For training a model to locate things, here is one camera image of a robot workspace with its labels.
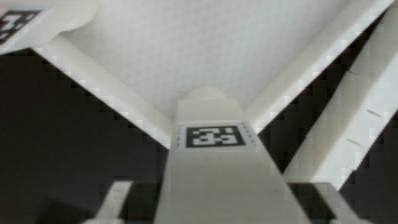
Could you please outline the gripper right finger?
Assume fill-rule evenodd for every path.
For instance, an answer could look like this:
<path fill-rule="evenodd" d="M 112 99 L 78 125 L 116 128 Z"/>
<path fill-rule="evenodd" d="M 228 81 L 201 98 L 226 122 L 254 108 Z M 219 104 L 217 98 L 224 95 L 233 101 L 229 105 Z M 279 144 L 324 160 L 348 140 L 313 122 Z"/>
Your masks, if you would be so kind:
<path fill-rule="evenodd" d="M 290 183 L 311 224 L 373 224 L 363 219 L 329 183 Z"/>

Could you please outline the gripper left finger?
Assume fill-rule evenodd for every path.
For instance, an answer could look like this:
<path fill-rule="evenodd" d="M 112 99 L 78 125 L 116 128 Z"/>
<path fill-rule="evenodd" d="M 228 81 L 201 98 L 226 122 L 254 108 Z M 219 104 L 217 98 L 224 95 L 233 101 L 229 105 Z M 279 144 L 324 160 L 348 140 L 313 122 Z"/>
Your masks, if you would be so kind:
<path fill-rule="evenodd" d="M 93 218 L 82 224 L 151 224 L 157 212 L 158 184 L 116 181 Z"/>

